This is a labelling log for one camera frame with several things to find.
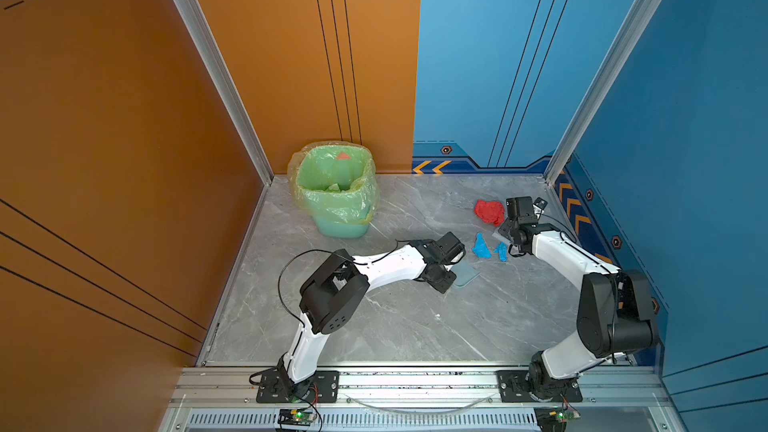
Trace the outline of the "red paper ball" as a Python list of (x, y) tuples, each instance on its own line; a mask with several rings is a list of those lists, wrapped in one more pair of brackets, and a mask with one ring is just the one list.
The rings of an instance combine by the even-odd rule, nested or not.
[(473, 211), (482, 222), (495, 227), (500, 226), (506, 218), (505, 206), (498, 201), (478, 200)]

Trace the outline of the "grey-blue hand brush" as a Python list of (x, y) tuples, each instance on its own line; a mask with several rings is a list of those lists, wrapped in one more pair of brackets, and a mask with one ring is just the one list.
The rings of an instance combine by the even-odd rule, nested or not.
[(511, 240), (507, 234), (507, 230), (503, 226), (496, 228), (492, 236), (495, 239), (499, 240), (500, 242), (506, 244), (507, 246), (511, 244)]

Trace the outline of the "grey-blue plastic dustpan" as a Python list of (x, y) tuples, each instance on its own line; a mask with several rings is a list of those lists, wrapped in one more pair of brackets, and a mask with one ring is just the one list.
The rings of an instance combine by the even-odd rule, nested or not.
[(454, 265), (451, 271), (456, 276), (453, 282), (453, 286), (456, 288), (467, 286), (479, 275), (479, 272), (471, 264), (464, 262)]

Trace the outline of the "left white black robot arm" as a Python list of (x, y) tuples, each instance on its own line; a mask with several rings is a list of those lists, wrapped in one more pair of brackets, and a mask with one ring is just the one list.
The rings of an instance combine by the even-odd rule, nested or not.
[(437, 240), (400, 241), (394, 249), (371, 256), (329, 251), (299, 289), (299, 312), (292, 315), (298, 329), (276, 366), (280, 387), (296, 399), (311, 390), (328, 338), (349, 322), (367, 293), (416, 281), (444, 294), (456, 280), (453, 268), (465, 255), (465, 245), (451, 232)]

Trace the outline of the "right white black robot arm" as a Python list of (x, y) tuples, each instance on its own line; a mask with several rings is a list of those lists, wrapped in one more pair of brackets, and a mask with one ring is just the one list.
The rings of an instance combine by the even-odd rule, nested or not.
[(546, 202), (529, 196), (506, 200), (502, 237), (519, 255), (549, 264), (579, 291), (576, 331), (531, 359), (524, 380), (510, 389), (524, 390), (534, 401), (566, 398), (578, 377), (617, 354), (652, 349), (660, 342), (650, 281), (589, 253), (557, 227), (539, 221)]

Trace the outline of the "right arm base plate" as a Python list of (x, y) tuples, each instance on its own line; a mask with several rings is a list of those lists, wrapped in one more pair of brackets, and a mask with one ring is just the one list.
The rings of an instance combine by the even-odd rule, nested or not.
[(529, 371), (499, 370), (497, 387), (503, 403), (554, 403), (583, 401), (576, 379), (552, 379), (547, 374), (533, 377)]

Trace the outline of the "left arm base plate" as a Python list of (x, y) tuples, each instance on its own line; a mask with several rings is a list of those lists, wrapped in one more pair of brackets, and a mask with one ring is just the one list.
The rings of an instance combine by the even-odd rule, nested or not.
[(249, 381), (256, 388), (256, 402), (263, 404), (277, 403), (335, 403), (339, 390), (338, 371), (317, 371), (310, 378), (293, 383), (283, 378), (276, 369), (268, 369)]

